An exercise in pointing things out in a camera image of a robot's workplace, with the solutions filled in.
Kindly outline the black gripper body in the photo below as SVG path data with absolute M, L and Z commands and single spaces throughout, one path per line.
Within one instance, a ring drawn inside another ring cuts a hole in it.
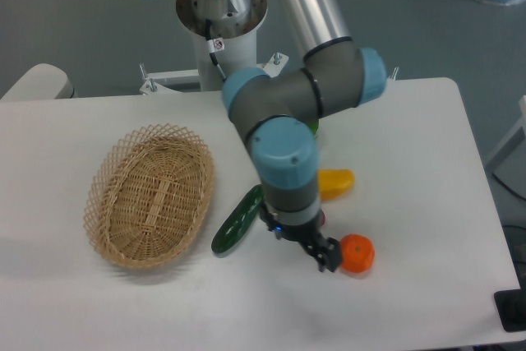
M 259 214 L 268 230 L 277 239 L 297 242 L 305 252 L 307 243 L 314 240 L 317 235 L 321 235 L 321 210 L 307 222 L 293 225 L 280 223 L 277 214 L 271 212 L 266 203 L 260 203 Z

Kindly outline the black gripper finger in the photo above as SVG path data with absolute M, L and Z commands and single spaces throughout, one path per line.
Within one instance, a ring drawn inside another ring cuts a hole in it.
M 334 238 L 317 235 L 307 243 L 306 252 L 315 259 L 320 272 L 328 270 L 334 273 L 343 262 L 339 241 Z

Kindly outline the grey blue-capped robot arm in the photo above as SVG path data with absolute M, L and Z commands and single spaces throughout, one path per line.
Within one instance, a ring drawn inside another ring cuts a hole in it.
M 281 2 L 304 65 L 270 76 L 241 63 L 227 72 L 216 56 L 217 39 L 247 31 L 252 0 L 191 0 L 197 29 L 222 83 L 228 118 L 260 179 L 225 220 L 212 249 L 225 253 L 260 217 L 277 238 L 298 243 L 320 270 L 335 271 L 344 259 L 339 241 L 321 234 L 325 216 L 311 125 L 380 97 L 387 82 L 385 64 L 377 51 L 354 44 L 335 0 Z

